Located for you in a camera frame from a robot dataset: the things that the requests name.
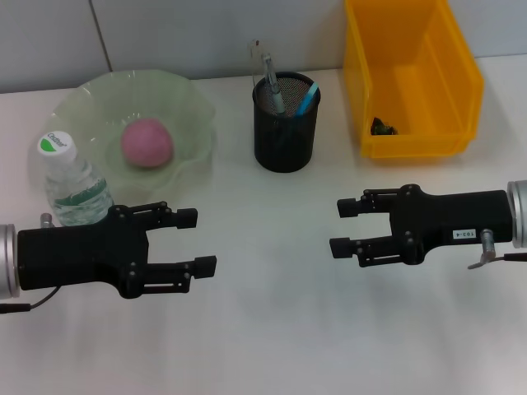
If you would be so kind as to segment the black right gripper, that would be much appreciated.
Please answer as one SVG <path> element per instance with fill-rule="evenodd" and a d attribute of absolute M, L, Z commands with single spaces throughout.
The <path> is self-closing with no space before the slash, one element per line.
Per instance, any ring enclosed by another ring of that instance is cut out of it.
<path fill-rule="evenodd" d="M 359 199 L 337 201 L 341 218 L 389 212 L 392 236 L 329 240 L 335 259 L 356 257 L 360 267 L 394 263 L 420 264 L 442 246 L 479 244 L 483 230 L 497 243 L 510 242 L 513 219 L 506 192 L 431 195 L 416 184 L 392 189 L 366 189 Z"/>

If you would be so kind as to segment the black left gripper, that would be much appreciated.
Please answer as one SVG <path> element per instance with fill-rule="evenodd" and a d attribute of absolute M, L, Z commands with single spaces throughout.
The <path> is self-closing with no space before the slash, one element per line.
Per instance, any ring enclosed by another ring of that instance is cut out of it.
<path fill-rule="evenodd" d="M 17 269 L 22 290 L 103 282 L 125 299 L 188 293 L 193 279 L 214 277 L 217 257 L 182 263 L 147 263 L 147 230 L 193 229 L 195 208 L 173 211 L 167 202 L 110 208 L 91 225 L 21 230 Z"/>

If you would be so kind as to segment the green plastic wrapper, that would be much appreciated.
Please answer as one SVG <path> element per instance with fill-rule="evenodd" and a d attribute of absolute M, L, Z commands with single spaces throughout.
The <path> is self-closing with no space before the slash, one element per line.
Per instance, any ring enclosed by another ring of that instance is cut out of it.
<path fill-rule="evenodd" d="M 381 119 L 374 117 L 371 124 L 371 135 L 372 136 L 393 136 L 397 135 L 398 131 L 396 128 L 384 123 Z"/>

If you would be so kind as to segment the pink peach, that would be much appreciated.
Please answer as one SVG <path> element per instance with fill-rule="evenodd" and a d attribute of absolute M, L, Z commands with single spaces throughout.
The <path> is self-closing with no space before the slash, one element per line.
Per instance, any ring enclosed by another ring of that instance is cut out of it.
<path fill-rule="evenodd" d="M 156 118 L 140 118 L 129 123 L 122 133 L 120 146 L 124 159 L 142 168 L 165 165 L 174 153 L 172 137 Z"/>

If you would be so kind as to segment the clear green-label water bottle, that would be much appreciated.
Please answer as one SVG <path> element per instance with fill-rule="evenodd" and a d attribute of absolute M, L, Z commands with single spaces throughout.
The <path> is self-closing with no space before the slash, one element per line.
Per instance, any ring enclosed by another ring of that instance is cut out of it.
<path fill-rule="evenodd" d="M 103 220 L 114 205 L 105 177 L 81 156 L 72 137 L 47 132 L 38 142 L 44 163 L 44 189 L 63 226 L 90 225 Z"/>

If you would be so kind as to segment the blue scissors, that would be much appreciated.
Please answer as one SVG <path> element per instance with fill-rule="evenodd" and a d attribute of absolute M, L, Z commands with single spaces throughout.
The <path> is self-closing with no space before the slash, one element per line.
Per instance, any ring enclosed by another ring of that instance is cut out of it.
<path fill-rule="evenodd" d="M 287 145 L 295 141 L 309 127 L 309 112 L 315 102 L 319 87 L 315 82 L 303 81 L 299 78 L 285 78 L 282 90 L 286 112 L 285 126 L 280 144 Z"/>

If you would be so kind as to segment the grey ballpoint pen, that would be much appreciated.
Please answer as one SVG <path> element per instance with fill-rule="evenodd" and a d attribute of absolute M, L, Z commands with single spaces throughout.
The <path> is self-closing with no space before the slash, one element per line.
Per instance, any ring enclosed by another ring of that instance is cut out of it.
<path fill-rule="evenodd" d="M 281 88 L 274 70 L 273 60 L 270 53 L 262 55 L 264 77 L 269 85 L 271 99 L 277 114 L 285 114 L 286 109 L 282 98 Z"/>

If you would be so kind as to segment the clear plastic ruler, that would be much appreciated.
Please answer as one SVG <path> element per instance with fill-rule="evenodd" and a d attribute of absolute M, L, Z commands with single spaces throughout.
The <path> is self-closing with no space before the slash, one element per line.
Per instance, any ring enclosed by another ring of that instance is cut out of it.
<path fill-rule="evenodd" d="M 265 58 L 270 57 L 270 52 L 267 51 L 267 48 L 260 39 L 252 39 L 248 44 L 248 51 L 250 55 L 252 82 L 253 86 L 256 86 L 267 75 Z"/>

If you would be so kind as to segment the black mesh pen cup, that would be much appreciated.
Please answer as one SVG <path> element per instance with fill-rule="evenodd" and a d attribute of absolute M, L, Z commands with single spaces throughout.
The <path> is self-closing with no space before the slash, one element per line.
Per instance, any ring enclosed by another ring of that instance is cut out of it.
<path fill-rule="evenodd" d="M 292 173 L 312 157 L 321 94 L 318 85 L 297 72 L 278 72 L 285 112 L 278 114 L 269 84 L 254 87 L 254 157 L 267 170 Z"/>

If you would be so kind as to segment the green glass fruit plate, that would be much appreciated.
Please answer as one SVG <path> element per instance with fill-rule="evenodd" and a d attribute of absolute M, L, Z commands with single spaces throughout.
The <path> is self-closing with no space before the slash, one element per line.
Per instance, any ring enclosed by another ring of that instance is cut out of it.
<path fill-rule="evenodd" d="M 71 91 L 40 134 L 67 132 L 105 177 L 116 203 L 172 202 L 181 171 L 212 150 L 214 115 L 213 105 L 184 77 L 160 70 L 111 72 Z M 157 119 L 168 130 L 174 154 L 166 165 L 141 169 L 124 159 L 120 139 L 137 119 Z"/>

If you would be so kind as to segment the yellow plastic bin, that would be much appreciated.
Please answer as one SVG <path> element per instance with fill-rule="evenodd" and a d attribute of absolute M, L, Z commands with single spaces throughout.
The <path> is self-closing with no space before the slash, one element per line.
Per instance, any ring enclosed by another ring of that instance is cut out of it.
<path fill-rule="evenodd" d="M 372 159 L 455 156 L 475 138 L 484 80 L 447 0 L 345 0 L 352 130 Z M 372 136 L 377 117 L 397 129 Z"/>

